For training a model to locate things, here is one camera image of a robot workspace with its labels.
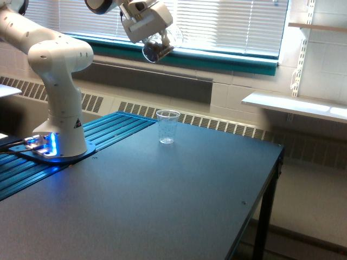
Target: shelf bracket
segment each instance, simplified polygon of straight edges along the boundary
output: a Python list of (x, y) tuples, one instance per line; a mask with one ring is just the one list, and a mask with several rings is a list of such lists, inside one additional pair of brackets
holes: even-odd
[[(316, 3), (316, 0), (308, 0), (307, 1), (308, 10), (307, 10), (306, 24), (312, 24), (315, 3)], [(294, 82), (291, 82), (290, 88), (292, 90), (292, 97), (294, 97), (294, 98), (296, 98), (299, 95), (299, 87), (300, 87), (300, 82), (301, 82), (301, 76), (303, 74), (307, 45), (309, 43), (309, 38), (310, 38), (310, 32), (311, 32), (311, 30), (308, 29), (306, 34), (305, 34), (305, 38), (303, 39), (303, 41), (301, 43), (298, 66), (297, 66), (297, 69), (293, 73), (293, 75), (295, 74), (295, 79), (294, 79)], [(293, 117), (294, 117), (293, 114), (289, 114), (287, 117), (287, 121), (289, 121), (289, 122), (293, 121)]]

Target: radiator vent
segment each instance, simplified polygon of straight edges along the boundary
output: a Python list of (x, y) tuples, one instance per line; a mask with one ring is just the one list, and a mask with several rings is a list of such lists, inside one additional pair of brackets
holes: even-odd
[[(48, 100), (46, 89), (42, 84), (9, 77), (0, 77), (0, 84), (20, 89), (22, 91), (20, 96), (46, 102)], [(98, 113), (103, 100), (102, 96), (82, 93), (82, 110)]]
[[(129, 102), (121, 102), (119, 111), (143, 115), (156, 119), (156, 111), (159, 108), (137, 105)], [(308, 135), (284, 131), (266, 131), (259, 127), (244, 123), (221, 120), (209, 116), (183, 112), (179, 122), (200, 126), (218, 131), (238, 134), (245, 137), (256, 138), (263, 141), (284, 145), (286, 156), (293, 159), (307, 161), (319, 165), (347, 169), (347, 143)]]

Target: table leg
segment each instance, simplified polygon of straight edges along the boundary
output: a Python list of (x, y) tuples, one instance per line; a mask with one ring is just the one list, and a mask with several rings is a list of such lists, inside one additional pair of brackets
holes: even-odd
[(270, 225), (272, 205), (275, 197), (277, 180), (281, 171), (281, 160), (279, 160), (278, 166), (274, 169), (274, 171), (275, 172), (273, 172), (272, 179), (267, 186), (264, 195), (262, 196), (261, 209), (253, 250), (253, 260), (262, 260), (264, 256), (266, 237)]

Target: blue led light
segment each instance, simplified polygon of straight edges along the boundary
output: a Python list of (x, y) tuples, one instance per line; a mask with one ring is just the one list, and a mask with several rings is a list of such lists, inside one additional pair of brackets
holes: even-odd
[(51, 147), (52, 147), (51, 155), (55, 156), (55, 155), (57, 155), (55, 134), (51, 133), (49, 137), (50, 137), (50, 143), (51, 143)]

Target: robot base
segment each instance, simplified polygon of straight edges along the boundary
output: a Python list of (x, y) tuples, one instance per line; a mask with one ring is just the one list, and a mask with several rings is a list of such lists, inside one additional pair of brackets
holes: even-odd
[[(90, 155), (95, 153), (96, 147), (95, 144), (91, 143), (91, 142), (87, 142), (87, 151), (81, 155), (77, 155), (77, 156), (73, 156), (73, 157), (62, 157), (62, 158), (45, 158), (35, 152), (22, 152), (19, 153), (19, 155), (21, 155), (22, 157), (28, 158), (30, 160), (35, 160), (35, 161), (39, 161), (41, 163), (46, 163), (46, 164), (51, 164), (51, 165), (68, 165), (68, 164), (75, 164), (78, 161), (81, 161), (87, 157), (89, 157)], [(14, 146), (12, 148), (10, 148), (10, 151), (12, 152), (16, 152), (16, 151), (21, 151), (21, 150), (25, 150), (26, 147), (24, 145), (18, 145), (18, 146)]]

